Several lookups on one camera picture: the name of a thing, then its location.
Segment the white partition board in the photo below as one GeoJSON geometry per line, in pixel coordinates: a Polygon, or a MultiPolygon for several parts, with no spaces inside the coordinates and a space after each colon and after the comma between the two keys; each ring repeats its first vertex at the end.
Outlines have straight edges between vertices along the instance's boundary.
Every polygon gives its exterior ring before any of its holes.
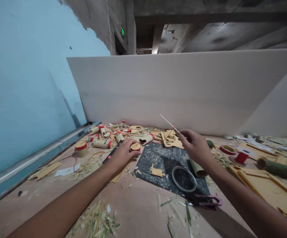
{"type": "Polygon", "coordinates": [[[287,49],[67,58],[90,121],[234,135],[287,73],[287,49]]]}

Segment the red tape roll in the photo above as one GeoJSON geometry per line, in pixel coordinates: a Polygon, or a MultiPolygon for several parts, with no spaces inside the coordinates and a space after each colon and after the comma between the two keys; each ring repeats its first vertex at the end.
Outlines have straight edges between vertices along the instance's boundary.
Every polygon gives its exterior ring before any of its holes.
{"type": "Polygon", "coordinates": [[[243,164],[248,157],[249,155],[240,152],[239,155],[235,158],[235,161],[237,161],[240,164],[243,164]]]}
{"type": "Polygon", "coordinates": [[[236,155],[236,150],[227,145],[221,145],[219,148],[222,152],[228,155],[236,155]]]}

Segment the right hand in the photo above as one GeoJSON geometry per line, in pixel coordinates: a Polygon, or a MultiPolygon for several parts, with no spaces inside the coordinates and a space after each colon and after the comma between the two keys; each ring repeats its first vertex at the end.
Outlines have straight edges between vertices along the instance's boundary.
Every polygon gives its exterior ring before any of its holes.
{"type": "Polygon", "coordinates": [[[200,166],[203,167],[214,159],[205,137],[200,134],[189,129],[181,130],[179,140],[182,142],[190,158],[200,166]]]}

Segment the red tape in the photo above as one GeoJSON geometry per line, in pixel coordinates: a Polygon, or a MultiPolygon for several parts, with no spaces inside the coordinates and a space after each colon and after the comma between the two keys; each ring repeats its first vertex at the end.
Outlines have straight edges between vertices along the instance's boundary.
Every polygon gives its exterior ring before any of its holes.
{"type": "Polygon", "coordinates": [[[236,150],[227,145],[221,145],[219,148],[222,152],[228,155],[236,155],[236,150]]]}

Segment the wall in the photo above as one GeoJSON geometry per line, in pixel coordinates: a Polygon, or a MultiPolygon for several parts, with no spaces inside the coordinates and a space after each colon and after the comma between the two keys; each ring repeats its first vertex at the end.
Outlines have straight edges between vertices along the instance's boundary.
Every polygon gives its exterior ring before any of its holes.
{"type": "Polygon", "coordinates": [[[0,0],[0,171],[86,123],[66,57],[109,55],[58,1],[0,0]]]}
{"type": "Polygon", "coordinates": [[[287,136],[287,74],[239,130],[263,136],[287,136]]]}
{"type": "Polygon", "coordinates": [[[114,34],[127,50],[127,37],[122,38],[119,26],[121,23],[127,34],[126,0],[59,0],[59,2],[73,10],[85,29],[93,29],[112,55],[116,55],[114,34]]]}
{"type": "Polygon", "coordinates": [[[287,49],[67,60],[90,120],[169,128],[162,114],[212,135],[234,135],[287,73],[287,49]]]}

